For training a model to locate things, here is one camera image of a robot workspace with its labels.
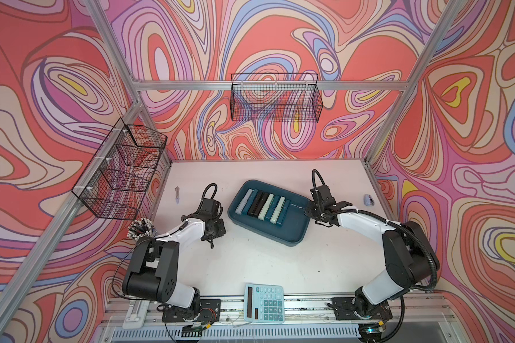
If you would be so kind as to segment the black pruning pliers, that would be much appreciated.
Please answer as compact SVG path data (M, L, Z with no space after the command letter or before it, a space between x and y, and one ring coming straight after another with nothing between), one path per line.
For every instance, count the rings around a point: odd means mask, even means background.
M269 198L269 195L270 194L267 192L263 192L261 194L261 197L256 205L256 208L253 211L253 217L255 217L255 218L259 217L259 214L261 213L262 208L265 206L265 203L266 203L267 199Z
M258 208L258 205L259 205L262 197L263 197L263 191L259 190L256 194L256 197L254 198L253 204L250 206L250 209L247 212L248 216L250 216L250 217L255 216L256 210Z

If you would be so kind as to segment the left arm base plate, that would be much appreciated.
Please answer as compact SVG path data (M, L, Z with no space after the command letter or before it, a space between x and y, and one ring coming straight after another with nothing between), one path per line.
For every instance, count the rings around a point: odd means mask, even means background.
M219 321L221 299L204 298L195 300L188 308L165 305L162 321L164 323L202 323L213 324Z

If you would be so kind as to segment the teal pliers group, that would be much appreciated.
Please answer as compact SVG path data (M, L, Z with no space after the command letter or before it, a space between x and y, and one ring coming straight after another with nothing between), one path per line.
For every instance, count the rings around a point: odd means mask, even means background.
M277 222L276 222L277 225L279 225L279 226L283 225L289 207L290 207L290 200L285 200L283 203L283 207L280 211L280 214L277 218Z

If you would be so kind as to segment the mint green calculator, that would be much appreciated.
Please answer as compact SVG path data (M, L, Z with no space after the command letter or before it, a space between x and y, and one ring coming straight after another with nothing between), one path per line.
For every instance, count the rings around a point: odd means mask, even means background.
M284 289L277 285L246 284L243 318L246 322L284 323L286 318Z

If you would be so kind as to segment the bundle of pens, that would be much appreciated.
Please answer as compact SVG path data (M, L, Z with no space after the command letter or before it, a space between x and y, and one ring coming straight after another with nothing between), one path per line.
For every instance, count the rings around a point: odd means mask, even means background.
M127 229L127 237L134 241L145 237L154 237L155 235L155 226L148 218L134 220Z

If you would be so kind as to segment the teal pruning pliers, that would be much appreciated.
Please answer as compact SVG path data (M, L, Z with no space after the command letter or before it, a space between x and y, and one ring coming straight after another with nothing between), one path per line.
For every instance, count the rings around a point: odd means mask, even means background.
M259 193L258 190L253 190L252 193L250 194L250 197L248 197L247 199L247 202L245 204L245 206L243 207L243 211L241 212L242 215L247 215L250 208L252 207L255 199L256 199L256 196L258 195L257 193Z

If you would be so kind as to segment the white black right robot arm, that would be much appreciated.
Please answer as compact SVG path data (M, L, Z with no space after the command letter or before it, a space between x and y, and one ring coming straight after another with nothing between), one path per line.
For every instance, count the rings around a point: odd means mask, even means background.
M368 284L359 287L350 306L365 317L386 300L411 290L435 289L440 262L420 224L399 223L349 202L337 202L326 185L314 186L306 216L326 227L343 227L375 241L383 248L385 267Z

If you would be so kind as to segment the teal plastic storage box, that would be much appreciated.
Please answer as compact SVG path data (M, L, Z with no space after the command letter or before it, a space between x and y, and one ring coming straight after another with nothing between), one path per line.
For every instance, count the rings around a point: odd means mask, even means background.
M269 194L274 194L274 196L279 195L280 197L285 197L286 200L290 200L290 207L282 226L272 224L270 221L261 221L258 217L255 218L235 213L237 206L248 189L261 190ZM305 215L308 203L309 199L300 194L258 180L249 180L239 189L227 211L227 215L235 224L247 230L286 246L294 247L303 240L310 222L310 219Z

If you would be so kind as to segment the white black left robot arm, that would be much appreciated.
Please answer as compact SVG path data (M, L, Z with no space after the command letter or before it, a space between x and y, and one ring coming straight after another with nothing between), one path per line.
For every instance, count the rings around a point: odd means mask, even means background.
M213 248L214 240L226 234L222 213L219 201L203 199L196 212L167 234L138 240L122 282L123 294L182 309L198 305L198 289L177 281L180 253L196 241Z

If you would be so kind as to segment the grey pruning pliers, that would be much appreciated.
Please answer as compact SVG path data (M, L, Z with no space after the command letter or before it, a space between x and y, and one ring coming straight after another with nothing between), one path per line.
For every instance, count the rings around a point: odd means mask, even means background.
M243 199L241 200L241 202L239 203L239 205L237 206L236 210L235 210L235 213L238 214L238 215L241 215L248 200L250 199L250 196L253 194L253 190L252 189L248 189L245 196L243 197Z

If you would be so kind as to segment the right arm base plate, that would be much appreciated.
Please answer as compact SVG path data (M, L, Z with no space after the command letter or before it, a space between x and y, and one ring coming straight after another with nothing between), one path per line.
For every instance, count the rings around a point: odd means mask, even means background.
M327 303L337 320L389 321L393 318L387 301L369 304L360 297L334 297Z

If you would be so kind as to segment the white plastic bracket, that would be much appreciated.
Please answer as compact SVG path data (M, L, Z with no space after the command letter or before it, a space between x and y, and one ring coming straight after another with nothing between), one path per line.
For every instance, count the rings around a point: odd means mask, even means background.
M122 324L125 330L138 330L143 328L150 306L148 300L132 300Z

